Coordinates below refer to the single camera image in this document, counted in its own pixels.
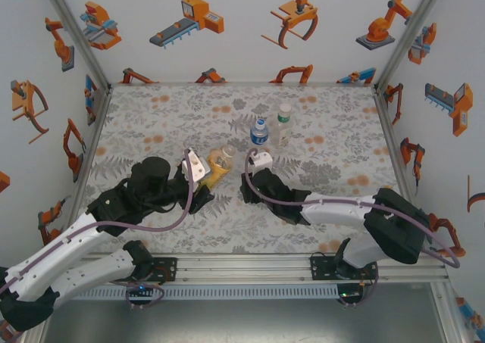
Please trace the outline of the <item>yellow label plastic bottle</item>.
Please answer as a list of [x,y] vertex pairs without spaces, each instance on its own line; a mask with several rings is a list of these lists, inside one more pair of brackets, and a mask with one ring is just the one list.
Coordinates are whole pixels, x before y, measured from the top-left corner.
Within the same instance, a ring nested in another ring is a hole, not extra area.
[[207,186],[210,191],[233,169],[233,157],[224,157],[222,147],[210,151],[207,162],[211,173],[200,182],[201,186]]

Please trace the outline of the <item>small blue label bottle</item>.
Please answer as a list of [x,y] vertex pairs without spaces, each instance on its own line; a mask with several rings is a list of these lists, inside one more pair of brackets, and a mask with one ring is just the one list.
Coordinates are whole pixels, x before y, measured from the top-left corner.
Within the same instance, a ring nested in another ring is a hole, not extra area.
[[256,127],[255,123],[256,121],[252,125],[249,133],[251,142],[255,145],[263,145],[268,140],[268,136],[269,136],[268,125],[266,124],[266,120],[265,120],[264,128]]

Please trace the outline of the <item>white green label bottle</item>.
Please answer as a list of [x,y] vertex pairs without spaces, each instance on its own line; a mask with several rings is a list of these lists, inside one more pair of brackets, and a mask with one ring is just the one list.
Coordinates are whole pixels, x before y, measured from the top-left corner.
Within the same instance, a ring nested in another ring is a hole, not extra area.
[[289,142],[292,133],[292,112],[284,113],[280,111],[277,112],[277,119],[274,124],[274,146],[276,148],[282,148],[286,146]]

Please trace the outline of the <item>floral patterned tablecloth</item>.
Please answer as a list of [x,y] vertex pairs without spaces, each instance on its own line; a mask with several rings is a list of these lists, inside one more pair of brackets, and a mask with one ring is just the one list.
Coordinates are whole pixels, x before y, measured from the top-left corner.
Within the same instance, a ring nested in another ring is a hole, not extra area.
[[398,189],[393,160],[380,124],[374,91],[345,86],[117,86],[105,116],[85,204],[116,186],[131,167],[150,156],[176,168],[186,148],[206,157],[224,145],[234,147],[235,164],[214,190],[213,201],[184,217],[179,207],[151,214],[145,226],[173,225],[170,232],[126,231],[98,247],[117,250],[140,240],[158,253],[306,253],[334,252],[345,238],[363,229],[347,226],[293,226],[262,204],[246,204],[239,190],[249,130],[259,118],[273,123],[282,104],[292,108],[287,145],[264,144],[273,171],[289,187],[324,195],[373,195]]

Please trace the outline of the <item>green circuit board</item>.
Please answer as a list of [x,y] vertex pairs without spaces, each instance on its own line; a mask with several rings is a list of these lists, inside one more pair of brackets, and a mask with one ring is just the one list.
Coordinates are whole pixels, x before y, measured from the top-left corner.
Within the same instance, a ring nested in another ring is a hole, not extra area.
[[340,286],[338,288],[338,302],[343,305],[357,305],[364,297],[364,289],[360,286],[357,288],[351,286]]
[[154,298],[154,289],[144,285],[132,284],[127,287],[126,296],[132,304],[147,304]]

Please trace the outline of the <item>aluminium table side rail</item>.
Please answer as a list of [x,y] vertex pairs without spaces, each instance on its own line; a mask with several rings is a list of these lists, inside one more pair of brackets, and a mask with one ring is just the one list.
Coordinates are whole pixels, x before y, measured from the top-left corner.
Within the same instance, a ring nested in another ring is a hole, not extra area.
[[93,92],[95,121],[88,120],[84,103],[78,94],[64,100],[62,110],[55,116],[55,150],[59,166],[56,168],[56,200],[63,201],[59,218],[52,230],[63,232],[71,226],[82,212],[81,204],[86,196],[85,187],[98,147],[99,135],[111,99],[112,88]]
[[399,190],[379,190],[371,212],[365,217],[365,226],[370,227],[369,233],[377,238],[388,257],[412,264],[423,254],[428,237],[424,230],[429,227],[429,218],[411,194],[386,102],[378,91],[374,93],[374,100]]

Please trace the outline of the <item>aluminium profile rail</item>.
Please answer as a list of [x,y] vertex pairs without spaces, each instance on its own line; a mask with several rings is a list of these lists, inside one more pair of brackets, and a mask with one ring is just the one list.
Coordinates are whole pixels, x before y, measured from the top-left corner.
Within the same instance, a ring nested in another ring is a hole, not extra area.
[[[313,284],[309,254],[173,254],[175,285]],[[444,264],[429,256],[414,265],[377,263],[382,283],[448,282]]]

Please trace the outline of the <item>aluminium frame post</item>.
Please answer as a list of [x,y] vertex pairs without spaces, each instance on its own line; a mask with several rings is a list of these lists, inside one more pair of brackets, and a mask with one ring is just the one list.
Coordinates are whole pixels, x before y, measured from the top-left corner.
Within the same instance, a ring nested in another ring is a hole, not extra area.
[[411,48],[411,44],[418,35],[419,30],[424,26],[427,16],[432,11],[437,1],[438,0],[420,0],[415,12],[411,16],[411,20],[406,26],[405,32],[397,42],[396,49],[391,54],[390,59],[387,61],[386,66],[380,75],[376,86],[376,92],[378,94],[385,91],[388,83],[393,77],[393,74],[396,72],[401,61],[406,56],[407,51]]
[[64,28],[69,32],[75,48],[85,61],[86,66],[94,80],[97,82],[97,85],[104,91],[104,93],[108,94],[111,89],[111,84],[104,74],[99,62],[95,58],[89,43],[85,39],[83,31],[78,25],[69,4],[66,0],[49,0],[49,2],[60,17],[60,21],[63,23]]

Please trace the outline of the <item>aluminium frame leg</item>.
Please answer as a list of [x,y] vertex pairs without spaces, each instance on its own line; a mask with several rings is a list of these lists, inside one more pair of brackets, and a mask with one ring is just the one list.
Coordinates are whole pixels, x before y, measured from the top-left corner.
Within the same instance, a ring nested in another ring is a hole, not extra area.
[[430,288],[444,343],[468,343],[468,335],[449,282],[432,282]]

